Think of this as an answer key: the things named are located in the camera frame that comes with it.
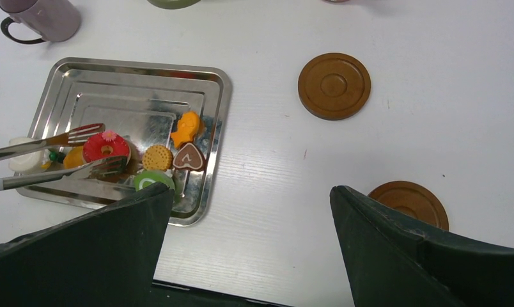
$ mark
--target metal tray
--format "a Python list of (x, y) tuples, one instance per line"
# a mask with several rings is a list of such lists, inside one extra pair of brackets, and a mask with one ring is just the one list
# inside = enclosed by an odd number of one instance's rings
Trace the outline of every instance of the metal tray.
[(97, 209), (135, 192), (134, 175), (151, 145), (176, 154), (170, 133), (187, 111), (197, 112), (205, 132), (195, 145), (208, 161), (204, 171), (175, 171), (176, 197), (170, 224), (188, 226), (205, 213), (210, 199), (222, 126), (232, 85), (216, 68), (100, 59), (66, 58), (56, 63), (42, 94), (31, 138), (47, 138), (90, 123), (125, 137), (132, 145), (127, 176), (114, 182), (70, 180), (18, 189), (21, 195)]

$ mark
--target tray rim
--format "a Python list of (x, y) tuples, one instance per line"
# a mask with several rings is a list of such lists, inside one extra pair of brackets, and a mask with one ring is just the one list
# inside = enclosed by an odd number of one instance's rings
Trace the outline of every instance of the tray rim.
[[(220, 99), (218, 100), (219, 107), (216, 108), (217, 113), (217, 119), (221, 119), (222, 121), (222, 129), (218, 132), (217, 129), (214, 130), (214, 137), (215, 134), (217, 135), (217, 145), (212, 145), (212, 149), (210, 150), (210, 156), (209, 160), (213, 159), (214, 163), (206, 169), (206, 173), (210, 174), (210, 187), (208, 191), (208, 199), (206, 202), (199, 203), (199, 206), (197, 208), (197, 211), (195, 211), (194, 214), (189, 216), (188, 218), (179, 218), (179, 217), (173, 217), (171, 216), (169, 220), (169, 224), (173, 226), (190, 226), (202, 219), (202, 217), (205, 215), (208, 206), (210, 205), (212, 194), (213, 194), (213, 182), (215, 180), (215, 173), (216, 173), (216, 167), (217, 167), (217, 161), (218, 161), (218, 155), (221, 148), (221, 138), (222, 138), (222, 131), (224, 129), (224, 126), (226, 124), (226, 118), (228, 115), (228, 109), (230, 106), (232, 91), (233, 91), (233, 85), (228, 77), (228, 75), (221, 69), (215, 68), (215, 67), (201, 67), (201, 66), (190, 66), (190, 65), (176, 65), (176, 64), (165, 64), (165, 63), (149, 63), (149, 62), (136, 62), (136, 61), (120, 61), (120, 60), (113, 60), (113, 59), (91, 59), (91, 58), (74, 58), (74, 57), (68, 57), (63, 58), (56, 62), (54, 66), (51, 68), (48, 78), (46, 80), (46, 86), (44, 87), (44, 90), (42, 92), (42, 95), (39, 100), (39, 104), (37, 106), (37, 109), (35, 111), (35, 115), (33, 117), (33, 121), (31, 123), (31, 126), (29, 128), (29, 132), (27, 134), (28, 137), (32, 137), (35, 131), (37, 130), (37, 127), (39, 127), (39, 118), (41, 118), (41, 115), (43, 114), (43, 111), (45, 109), (53, 108), (55, 106), (55, 102), (49, 105), (46, 104), (46, 98), (48, 97), (49, 92), (51, 91), (51, 88), (53, 86), (52, 81), (54, 80), (54, 77), (56, 74), (61, 71), (61, 69), (69, 64), (83, 64), (83, 65), (102, 65), (102, 66), (112, 66), (112, 67), (125, 67), (125, 68), (135, 68), (135, 69), (155, 69), (155, 70), (176, 70), (179, 72), (198, 72), (202, 74), (213, 74), (217, 76), (217, 80), (214, 80), (212, 82), (220, 83), (221, 91)], [(66, 205), (72, 205), (68, 202), (63, 202), (61, 200), (67, 199), (67, 197), (64, 196), (56, 196), (49, 193), (43, 193), (39, 191), (32, 191), (29, 189), (19, 188), (17, 189), (18, 193), (20, 195), (23, 195), (25, 197), (35, 198), (39, 200), (45, 200), (45, 201), (53, 201), (56, 203), (63, 203)], [(97, 209), (100, 207), (104, 207), (104, 205), (101, 204), (93, 204), (90, 203), (88, 206), (81, 206), (86, 207), (89, 209)]]

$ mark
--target green cookie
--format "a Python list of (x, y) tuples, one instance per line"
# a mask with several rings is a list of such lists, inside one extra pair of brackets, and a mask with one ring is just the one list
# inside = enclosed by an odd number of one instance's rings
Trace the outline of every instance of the green cookie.
[(140, 191), (156, 182), (162, 182), (172, 190), (176, 190), (174, 180), (162, 171), (143, 171), (135, 178), (135, 189)]

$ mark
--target table surface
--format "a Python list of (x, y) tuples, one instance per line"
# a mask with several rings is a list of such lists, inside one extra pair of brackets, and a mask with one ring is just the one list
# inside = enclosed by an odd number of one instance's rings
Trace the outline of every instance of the table surface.
[[(233, 81), (208, 214), (168, 228), (157, 279), (281, 304), (352, 304), (335, 185), (368, 193), (417, 182), (444, 204), (452, 232), (514, 247), (514, 0), (202, 0), (176, 11), (72, 2), (83, 23), (67, 42), (25, 46), (0, 32), (0, 147), (27, 134), (61, 58), (217, 67)], [(312, 116), (297, 94), (302, 67), (327, 52), (354, 56), (372, 79), (366, 106), (339, 122)], [(0, 241), (85, 213), (1, 192)]]

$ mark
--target yellow toy food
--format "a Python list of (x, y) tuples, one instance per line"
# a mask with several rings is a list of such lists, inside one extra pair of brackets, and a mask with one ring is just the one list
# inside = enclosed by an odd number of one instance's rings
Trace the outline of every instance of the yellow toy food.
[(172, 165), (173, 154), (163, 145), (149, 147), (142, 158), (142, 165), (148, 171), (166, 171)]
[(77, 168), (81, 165), (84, 165), (84, 158), (82, 157), (82, 151), (84, 150), (83, 146), (78, 146), (73, 149), (67, 154), (65, 159), (63, 159), (63, 166), (66, 169), (69, 168)]
[(178, 130), (171, 133), (171, 139), (176, 149), (179, 149), (183, 144), (193, 142), (195, 134), (199, 132), (201, 119), (195, 112), (187, 112), (182, 115), (178, 120)]

